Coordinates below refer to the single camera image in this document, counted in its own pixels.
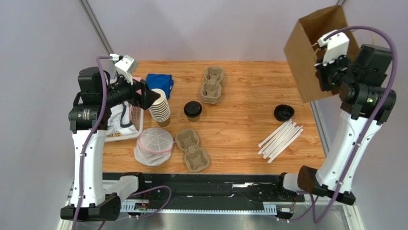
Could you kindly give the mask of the brown paper bag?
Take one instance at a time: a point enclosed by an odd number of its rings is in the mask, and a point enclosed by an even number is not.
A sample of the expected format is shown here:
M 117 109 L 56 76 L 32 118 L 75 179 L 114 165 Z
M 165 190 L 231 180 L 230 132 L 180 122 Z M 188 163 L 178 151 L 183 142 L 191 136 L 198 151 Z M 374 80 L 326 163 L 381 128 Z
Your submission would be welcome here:
M 284 53 L 303 103 L 339 93 L 338 91 L 321 91 L 314 65 L 325 52 L 316 52 L 317 47 L 313 44 L 322 35 L 347 26 L 344 10 L 339 5 L 317 10 L 298 19 L 284 47 Z

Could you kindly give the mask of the single cardboard cup carrier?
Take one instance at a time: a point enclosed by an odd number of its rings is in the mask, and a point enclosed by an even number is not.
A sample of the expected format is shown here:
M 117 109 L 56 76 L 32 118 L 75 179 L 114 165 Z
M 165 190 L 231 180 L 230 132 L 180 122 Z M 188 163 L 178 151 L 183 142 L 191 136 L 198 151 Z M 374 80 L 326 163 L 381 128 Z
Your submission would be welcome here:
M 184 162 L 188 170 L 196 173 L 209 166 L 208 154 L 200 147 L 200 140 L 194 129 L 180 131 L 175 141 L 178 148 L 184 152 Z

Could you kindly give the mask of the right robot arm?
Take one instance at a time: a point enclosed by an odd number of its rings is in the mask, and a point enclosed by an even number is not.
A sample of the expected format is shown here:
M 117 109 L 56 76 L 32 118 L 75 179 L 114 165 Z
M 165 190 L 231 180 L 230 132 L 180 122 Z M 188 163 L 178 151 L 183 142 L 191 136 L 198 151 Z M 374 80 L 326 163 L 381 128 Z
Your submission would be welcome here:
M 396 103 L 396 92 L 386 94 L 382 87 L 392 59 L 389 48 L 369 44 L 361 46 L 355 60 L 345 54 L 330 63 L 318 59 L 315 67 L 321 89 L 340 91 L 339 128 L 319 169 L 303 166 L 298 173 L 281 174 L 282 192 L 305 191 L 354 204 L 351 185 L 356 168 Z

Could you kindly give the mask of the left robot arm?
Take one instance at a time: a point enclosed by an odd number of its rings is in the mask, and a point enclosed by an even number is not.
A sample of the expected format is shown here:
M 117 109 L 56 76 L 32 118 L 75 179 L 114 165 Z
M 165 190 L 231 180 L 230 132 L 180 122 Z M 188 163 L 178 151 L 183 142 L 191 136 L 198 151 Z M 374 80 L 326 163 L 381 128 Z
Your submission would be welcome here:
M 142 183 L 140 173 L 126 173 L 110 189 L 103 188 L 102 156 L 108 119 L 114 106 L 128 102 L 148 109 L 160 95 L 145 80 L 121 79 L 108 85 L 108 73 L 98 67 L 79 72 L 80 92 L 69 112 L 69 128 L 75 147 L 74 189 L 70 203 L 61 208 L 64 220 L 115 221 L 121 204 Z

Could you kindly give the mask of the paper coffee cup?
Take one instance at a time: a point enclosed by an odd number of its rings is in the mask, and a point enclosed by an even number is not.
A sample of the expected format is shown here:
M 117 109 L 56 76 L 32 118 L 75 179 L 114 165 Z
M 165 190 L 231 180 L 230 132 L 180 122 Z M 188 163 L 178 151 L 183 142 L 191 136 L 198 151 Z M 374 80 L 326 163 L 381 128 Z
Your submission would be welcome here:
M 200 120 L 200 113 L 195 113 L 195 114 L 190 114 L 190 113 L 186 113 L 185 114 L 188 121 L 191 123 L 197 123 Z

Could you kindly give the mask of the black cup lid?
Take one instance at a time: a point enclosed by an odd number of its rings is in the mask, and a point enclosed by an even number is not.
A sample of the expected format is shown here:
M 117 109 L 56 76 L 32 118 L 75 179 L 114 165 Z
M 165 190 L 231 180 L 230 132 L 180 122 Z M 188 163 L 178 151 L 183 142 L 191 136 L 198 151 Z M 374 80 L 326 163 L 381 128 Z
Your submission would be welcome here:
M 199 102 L 197 101 L 190 101 L 185 104 L 184 106 L 184 114 L 190 113 L 190 114 L 195 114 L 195 113 L 202 113 L 202 106 Z

